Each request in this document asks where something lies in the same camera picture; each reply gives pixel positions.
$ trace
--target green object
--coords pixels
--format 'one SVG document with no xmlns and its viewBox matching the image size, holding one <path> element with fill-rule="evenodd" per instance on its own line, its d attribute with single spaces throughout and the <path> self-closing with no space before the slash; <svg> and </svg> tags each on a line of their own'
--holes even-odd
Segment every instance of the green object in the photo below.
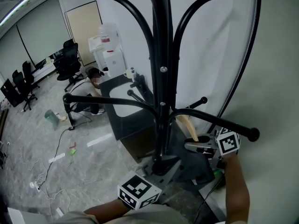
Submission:
<svg viewBox="0 0 299 224">
<path fill-rule="evenodd" d="M 219 169 L 218 169 L 218 170 L 215 170 L 215 171 L 214 171 L 214 175 L 216 175 L 216 174 L 218 174 L 218 173 L 220 173 L 220 172 L 221 172 L 221 170 L 219 170 Z"/>
<path fill-rule="evenodd" d="M 71 151 L 70 151 L 70 155 L 74 155 L 76 151 L 77 150 L 75 148 L 72 148 Z"/>
<path fill-rule="evenodd" d="M 54 114 L 54 112 L 52 110 L 47 110 L 47 112 L 45 113 L 45 118 L 46 118 L 46 120 L 48 120 L 52 124 L 54 130 L 56 130 L 58 125 L 59 125 L 60 120 Z"/>
</svg>

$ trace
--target cable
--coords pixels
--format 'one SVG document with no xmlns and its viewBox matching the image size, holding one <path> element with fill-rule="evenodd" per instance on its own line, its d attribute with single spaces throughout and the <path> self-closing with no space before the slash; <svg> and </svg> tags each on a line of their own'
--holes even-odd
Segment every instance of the cable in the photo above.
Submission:
<svg viewBox="0 0 299 224">
<path fill-rule="evenodd" d="M 20 159 L 20 162 L 21 162 L 22 164 L 25 164 L 25 165 L 26 165 L 26 168 L 27 168 L 27 170 L 29 170 L 29 171 L 32 171 L 34 165 L 35 165 L 36 163 L 38 163 L 38 162 L 41 160 L 41 161 L 42 161 L 43 168 L 44 168 L 45 170 L 47 170 L 47 174 L 48 174 L 48 169 L 44 166 L 44 164 L 43 164 L 43 160 L 42 160 L 41 158 L 34 162 L 34 164 L 32 165 L 32 168 L 28 168 L 27 163 L 22 161 L 22 152 L 20 152 L 20 158 L 19 158 L 19 159 Z M 35 179 L 35 182 L 39 185 L 39 187 L 40 187 L 45 181 L 46 181 L 45 173 L 41 173 L 41 174 L 38 176 L 38 178 Z M 52 215 L 52 212 L 51 212 L 51 202 L 50 202 L 50 201 L 51 201 L 51 200 L 55 200 L 55 198 L 56 198 L 56 196 L 58 195 L 58 193 L 60 193 L 60 192 L 62 192 L 62 191 L 65 191 L 65 192 L 66 192 L 66 195 L 68 196 L 68 198 L 69 198 L 69 200 L 70 200 L 70 202 L 69 202 L 69 204 L 68 204 L 68 206 L 67 206 L 67 211 L 69 211 L 69 207 L 70 207 L 70 205 L 71 205 L 71 198 L 70 198 L 70 196 L 68 195 L 68 193 L 67 193 L 67 191 L 66 191 L 65 189 L 62 189 L 62 190 L 60 190 L 59 192 L 57 192 L 57 193 L 54 195 L 54 198 L 50 198 L 50 197 L 49 197 L 47 190 L 46 190 L 46 193 L 47 193 L 47 194 L 44 193 L 44 195 L 46 196 L 46 198 L 47 198 L 48 201 L 49 201 L 49 210 L 50 210 L 50 215 L 51 215 L 51 219 L 52 219 L 52 221 L 53 221 L 53 215 Z"/>
<path fill-rule="evenodd" d="M 221 178 L 219 179 L 219 181 L 215 184 L 215 186 L 211 189 L 211 191 L 207 194 L 206 198 L 203 200 L 203 202 L 201 203 L 201 205 L 198 208 L 196 217 L 193 221 L 193 224 L 195 223 L 195 221 L 197 220 L 197 218 L 199 217 L 199 211 L 201 209 L 201 207 L 203 206 L 203 204 L 206 202 L 207 198 L 210 196 L 210 194 L 216 189 L 216 187 L 219 185 L 219 183 L 222 181 L 222 179 L 224 178 L 224 174 L 221 176 Z"/>
<path fill-rule="evenodd" d="M 52 161 L 52 162 L 50 163 L 50 165 L 49 165 L 49 168 L 48 168 L 48 170 L 47 170 L 47 175 L 46 175 L 44 181 L 42 182 L 41 185 L 38 186 L 39 188 L 41 188 L 41 186 L 43 185 L 43 183 L 46 182 L 46 180 L 47 180 L 47 177 L 48 177 L 48 173 L 49 173 L 50 167 L 51 167 L 52 163 L 54 163 L 55 158 L 56 158 L 56 156 L 57 156 L 57 152 L 58 152 L 58 149 L 59 149 L 59 145 L 60 145 L 61 137 L 62 137 L 62 135 L 64 134 L 64 132 L 67 131 L 67 130 L 70 130 L 70 128 L 67 128 L 67 129 L 63 130 L 63 132 L 62 132 L 61 135 L 60 135 L 60 138 L 59 138 L 59 142 L 58 142 L 58 146 L 57 146 L 57 149 L 56 149 L 56 153 L 55 153 L 54 159 L 53 159 L 53 161 Z"/>
<path fill-rule="evenodd" d="M 4 154 L 5 154 L 5 161 L 4 161 L 4 163 L 3 163 L 3 169 L 5 168 L 6 160 L 7 160 L 7 158 L 8 158 L 8 146 L 9 146 L 9 144 L 7 143 L 6 153 L 4 153 Z"/>
<path fill-rule="evenodd" d="M 84 117 L 86 117 L 86 118 L 88 118 L 88 119 L 90 120 L 88 123 L 90 123 L 90 122 L 93 121 L 91 118 L 87 117 L 86 115 L 84 115 L 84 114 L 81 114 L 81 115 L 83 115 Z"/>
<path fill-rule="evenodd" d="M 85 117 L 88 118 L 89 121 L 80 123 L 80 124 L 78 124 L 78 125 L 76 125 L 76 126 L 74 126 L 74 127 L 78 127 L 78 126 L 80 126 L 80 125 L 82 125 L 82 124 L 90 123 L 90 122 L 93 121 L 91 118 L 89 118 L 89 117 L 87 117 L 87 116 L 85 116 Z M 60 146 L 60 140 L 61 140 L 62 135 L 64 134 L 65 131 L 67 131 L 67 130 L 71 130 L 71 128 L 73 128 L 73 127 L 69 127 L 69 128 L 67 128 L 67 129 L 65 129 L 65 130 L 62 131 L 62 133 L 61 133 L 61 135 L 60 135 L 60 138 L 59 138 L 59 141 L 58 141 L 58 146 L 57 146 L 57 149 L 56 149 L 56 152 L 55 152 L 54 160 L 55 160 L 55 158 L 56 158 L 56 156 L 57 156 L 57 152 L 58 152 L 58 149 L 59 149 L 59 146 Z M 28 168 L 27 163 L 22 161 L 22 152 L 21 152 L 21 155 L 20 155 L 20 161 L 21 161 L 22 164 L 25 164 L 25 165 L 26 165 L 26 168 L 27 168 L 27 170 L 29 170 L 29 171 L 32 171 L 34 165 L 35 165 L 36 163 L 38 163 L 40 160 L 42 161 L 42 165 L 43 165 L 44 169 L 47 170 L 47 174 L 45 175 L 45 173 L 41 173 L 41 174 L 37 177 L 37 179 L 35 179 L 35 182 L 37 183 L 39 189 L 40 189 L 43 193 L 44 193 L 44 191 L 43 191 L 43 189 L 42 189 L 42 185 L 45 183 L 45 190 L 46 190 L 46 193 L 44 193 L 44 195 L 46 196 L 46 198 L 47 198 L 48 201 L 49 201 L 49 211 L 50 211 L 51 219 L 52 219 L 52 221 L 53 221 L 53 216 L 52 216 L 52 212 L 51 212 L 51 203 L 50 203 L 50 201 L 51 201 L 51 200 L 55 200 L 55 198 L 56 198 L 56 196 L 57 196 L 58 193 L 60 193 L 60 192 L 62 192 L 62 191 L 65 191 L 66 194 L 67 194 L 67 196 L 68 196 L 68 198 L 69 198 L 69 200 L 70 200 L 70 202 L 69 202 L 69 204 L 68 204 L 68 206 L 67 206 L 67 211 L 69 211 L 69 207 L 70 207 L 70 204 L 71 204 L 71 198 L 70 198 L 70 196 L 68 195 L 68 193 L 67 193 L 67 191 L 66 191 L 65 189 L 62 189 L 62 190 L 60 190 L 59 192 L 57 192 L 57 193 L 54 195 L 54 198 L 50 198 L 49 195 L 48 195 L 48 191 L 47 191 L 47 177 L 48 177 L 48 173 L 49 173 L 50 167 L 51 167 L 52 163 L 54 162 L 54 160 L 50 163 L 48 169 L 44 166 L 44 164 L 43 164 L 43 160 L 42 160 L 41 158 L 39 158 L 37 161 L 35 161 L 35 162 L 33 163 L 32 168 Z"/>
</svg>

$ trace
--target door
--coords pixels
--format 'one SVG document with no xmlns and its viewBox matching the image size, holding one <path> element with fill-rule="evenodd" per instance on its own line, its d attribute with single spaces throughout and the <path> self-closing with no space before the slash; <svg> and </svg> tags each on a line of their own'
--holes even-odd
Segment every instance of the door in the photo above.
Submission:
<svg viewBox="0 0 299 224">
<path fill-rule="evenodd" d="M 89 51 L 88 39 L 98 35 L 98 28 L 102 24 L 96 1 L 84 4 L 66 12 L 66 18 L 71 35 L 78 43 L 78 52 L 84 66 L 95 62 Z"/>
</svg>

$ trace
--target curved metal rod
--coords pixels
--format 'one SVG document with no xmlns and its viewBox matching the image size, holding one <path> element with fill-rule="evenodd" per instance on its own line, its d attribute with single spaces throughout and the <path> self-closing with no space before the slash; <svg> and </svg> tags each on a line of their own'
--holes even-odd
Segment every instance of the curved metal rod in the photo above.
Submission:
<svg viewBox="0 0 299 224">
<path fill-rule="evenodd" d="M 200 100 L 196 101 L 195 103 L 193 103 L 192 105 L 189 105 L 186 107 L 186 109 L 195 109 L 197 106 L 200 106 L 202 104 L 206 104 L 207 103 L 207 97 L 201 97 Z"/>
<path fill-rule="evenodd" d="M 145 101 L 144 101 L 142 98 L 140 98 L 138 95 L 136 95 L 135 92 L 134 92 L 133 90 L 128 90 L 128 91 L 127 91 L 127 95 L 133 97 L 133 98 L 134 98 L 135 100 L 137 100 L 137 101 L 140 101 L 140 102 L 142 102 L 142 103 L 145 103 Z"/>
<path fill-rule="evenodd" d="M 79 96 L 79 95 L 71 95 L 70 93 L 66 93 L 63 96 L 63 101 L 65 104 L 70 104 L 72 102 L 75 103 L 89 103 L 89 104 L 113 104 L 113 105 L 131 105 L 137 106 L 142 109 L 148 110 L 151 112 L 157 124 L 159 124 L 159 116 L 158 113 L 154 110 L 153 107 L 131 99 L 120 99 L 120 98 L 106 98 L 106 97 L 92 97 L 92 96 Z"/>
<path fill-rule="evenodd" d="M 149 60 L 151 66 L 151 76 L 153 83 L 153 93 L 154 93 L 154 107 L 157 107 L 157 82 L 156 82 L 156 67 L 155 67 L 155 52 L 154 52 L 154 39 L 153 34 L 150 30 L 148 23 L 146 22 L 144 16 L 141 12 L 128 0 L 114 0 L 121 5 L 123 5 L 137 20 L 141 30 L 145 36 L 148 48 L 149 48 Z"/>
<path fill-rule="evenodd" d="M 198 110 L 194 110 L 194 109 L 178 109 L 175 110 L 174 112 L 172 112 L 169 116 L 169 120 L 168 123 L 171 123 L 171 120 L 180 114 L 186 114 L 186 115 L 190 115 L 190 116 L 194 116 L 197 117 L 199 119 L 203 119 L 207 122 L 216 124 L 218 126 L 221 126 L 223 128 L 229 129 L 231 131 L 234 131 L 236 133 L 239 133 L 245 137 L 247 137 L 249 139 L 249 141 L 254 142 L 257 141 L 259 136 L 260 136 L 260 132 L 257 128 L 246 128 L 244 126 L 238 125 L 236 123 L 227 121 L 225 119 L 221 119 L 219 117 L 213 116 L 211 114 L 202 112 L 202 111 L 198 111 Z"/>
<path fill-rule="evenodd" d="M 245 56 L 244 56 L 244 59 L 243 59 L 243 62 L 242 62 L 242 66 L 241 66 L 241 69 L 239 71 L 239 74 L 237 75 L 236 79 L 235 79 L 235 82 L 234 82 L 234 85 L 224 103 L 224 106 L 222 107 L 221 111 L 219 112 L 218 114 L 218 117 L 221 117 L 222 114 L 224 113 L 226 107 L 228 106 L 231 98 L 233 97 L 234 93 L 235 93 L 235 90 L 237 89 L 237 86 L 242 78 L 242 75 L 245 71 L 245 68 L 246 68 L 246 65 L 247 65 L 247 62 L 249 60 L 249 57 L 250 57 L 250 54 L 251 54 L 251 51 L 252 51 L 252 47 L 253 47 L 253 43 L 254 43 L 254 40 L 256 38 L 256 32 L 257 32 L 257 27 L 258 27 L 258 22 L 259 22 L 259 19 L 260 19 L 260 13 L 261 13 L 261 4 L 262 4 L 262 0 L 256 0 L 256 9 L 255 9 L 255 14 L 254 14 L 254 17 L 253 17 L 253 26 L 252 26 L 252 29 L 251 29 L 251 36 L 249 38 L 249 43 L 248 43 L 248 47 L 247 47 L 247 50 L 246 50 L 246 53 L 245 53 Z M 215 125 L 212 125 L 209 130 L 208 130 L 208 133 L 211 133 L 212 130 L 215 128 Z"/>
<path fill-rule="evenodd" d="M 177 83 L 178 83 L 178 61 L 179 61 L 179 51 L 181 46 L 182 37 L 185 31 L 185 28 L 187 27 L 188 22 L 192 18 L 192 16 L 195 14 L 195 12 L 203 6 L 205 3 L 209 2 L 211 0 L 196 0 L 184 13 L 184 15 L 181 18 L 181 21 L 178 24 L 178 28 L 176 30 L 176 33 L 174 35 L 173 39 L 173 57 L 172 57 L 172 74 L 171 77 L 176 77 L 172 79 L 171 86 L 172 86 L 172 97 L 171 97 L 171 108 L 172 110 L 176 110 L 176 90 L 177 90 Z"/>
</svg>

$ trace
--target black cap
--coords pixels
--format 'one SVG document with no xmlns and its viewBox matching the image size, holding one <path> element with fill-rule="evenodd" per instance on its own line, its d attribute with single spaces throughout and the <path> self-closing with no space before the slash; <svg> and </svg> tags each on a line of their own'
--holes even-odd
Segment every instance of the black cap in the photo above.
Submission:
<svg viewBox="0 0 299 224">
<path fill-rule="evenodd" d="M 99 74 L 100 77 L 105 75 L 102 71 L 95 67 L 90 68 L 86 73 L 87 77 L 90 79 L 93 77 L 94 74 Z"/>
</svg>

